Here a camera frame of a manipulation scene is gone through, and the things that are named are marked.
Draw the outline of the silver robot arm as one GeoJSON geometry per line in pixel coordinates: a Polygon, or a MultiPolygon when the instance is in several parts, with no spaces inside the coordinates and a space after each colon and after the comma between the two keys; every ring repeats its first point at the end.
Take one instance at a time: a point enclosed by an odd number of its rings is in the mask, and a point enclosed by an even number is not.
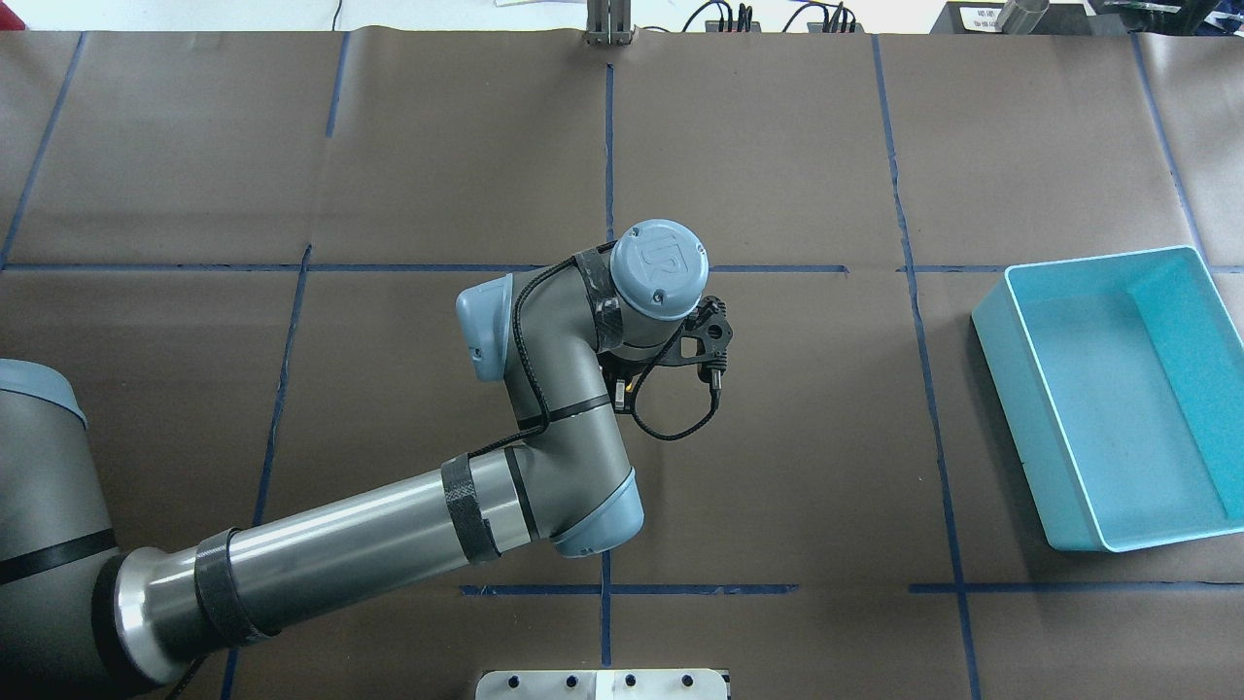
{"type": "Polygon", "coordinates": [[[2,696],[121,699],[187,681],[223,648],[547,540],[566,558],[644,521],[617,417],[695,337],[712,404],[731,332],[704,293],[707,245],[671,219],[462,291],[480,380],[515,435],[440,467],[177,553],[117,545],[65,375],[2,362],[2,696]]]}

